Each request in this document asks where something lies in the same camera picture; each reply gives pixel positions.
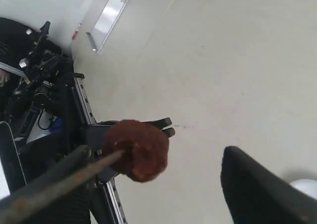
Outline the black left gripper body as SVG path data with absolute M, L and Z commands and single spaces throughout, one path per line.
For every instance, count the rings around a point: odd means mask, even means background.
M 88 147 L 91 149 L 93 161 L 98 161 L 103 157 L 102 147 L 104 144 L 104 138 L 110 127 L 111 126 L 98 124 L 91 124 L 86 127 L 85 141 Z M 97 181 L 101 184 L 106 184 L 116 176 L 117 173 L 110 167 L 107 167 L 97 174 Z

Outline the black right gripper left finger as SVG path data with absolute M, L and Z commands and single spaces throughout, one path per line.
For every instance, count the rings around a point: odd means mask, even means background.
M 94 177 L 88 172 L 91 149 L 82 145 L 30 184 L 0 202 L 1 209 L 43 209 L 71 193 L 82 197 L 91 207 L 92 188 L 87 184 Z

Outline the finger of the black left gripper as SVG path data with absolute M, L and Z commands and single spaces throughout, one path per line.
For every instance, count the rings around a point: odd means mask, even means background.
M 116 123 L 118 123 L 117 120 L 108 120 L 108 121 L 98 122 L 98 125 L 112 126 L 112 125 L 115 125 Z M 164 128 L 172 125 L 172 120 L 170 117 L 166 117 L 166 118 L 162 118 L 159 120 L 143 121 L 143 123 L 152 125 L 154 127 L 157 127 L 158 129 L 164 129 Z
M 172 137 L 175 135 L 175 129 L 173 127 L 169 127 L 166 129 L 163 129 L 162 132 L 168 137 Z

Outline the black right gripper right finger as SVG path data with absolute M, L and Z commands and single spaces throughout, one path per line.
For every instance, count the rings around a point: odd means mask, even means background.
M 221 187 L 235 224 L 315 224 L 317 201 L 236 146 L 223 151 Z

